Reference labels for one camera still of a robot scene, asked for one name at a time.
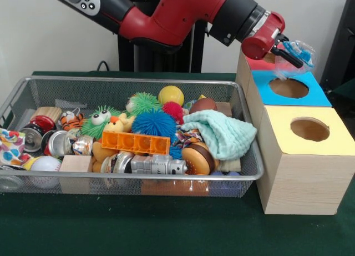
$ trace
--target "mesh basket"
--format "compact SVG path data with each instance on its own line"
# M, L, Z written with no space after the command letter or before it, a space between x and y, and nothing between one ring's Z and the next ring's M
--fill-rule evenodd
M229 102L234 118L251 122L245 96L234 82L33 76L20 81L6 99L0 109L0 126L20 130L38 107L58 103L63 109L68 108L65 103L80 103L86 115L103 104L124 110L134 93L157 96L167 85L179 87L185 100L204 94L217 102ZM0 170L0 192L242 197L263 174L256 141L241 158L241 166L238 177Z

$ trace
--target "blue spiky ball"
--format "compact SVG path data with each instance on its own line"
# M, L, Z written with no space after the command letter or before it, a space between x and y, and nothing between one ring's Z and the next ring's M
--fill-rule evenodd
M152 109L149 113L146 112L137 115L132 125L132 132L169 137L172 143L176 138L176 123L167 113Z

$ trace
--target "shape sorter box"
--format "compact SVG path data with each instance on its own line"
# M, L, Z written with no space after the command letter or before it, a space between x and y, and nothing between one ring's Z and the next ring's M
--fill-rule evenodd
M266 214L336 214L355 172L355 141L333 108L265 106L257 181Z
M258 130L265 105L331 107L311 72L282 81L273 71L252 71L242 53L236 81L243 88L253 124Z

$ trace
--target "tennis ball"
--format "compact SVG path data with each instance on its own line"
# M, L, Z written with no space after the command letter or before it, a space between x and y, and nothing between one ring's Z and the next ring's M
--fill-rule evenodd
M166 86L159 92L158 101L161 104L176 102L182 105L184 104L184 94L181 89L176 86Z

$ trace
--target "brown ball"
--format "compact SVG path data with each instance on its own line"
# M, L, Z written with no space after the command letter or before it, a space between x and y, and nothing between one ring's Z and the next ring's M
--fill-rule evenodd
M198 100L190 109L190 114L203 110L217 110L216 102L211 98L204 98Z

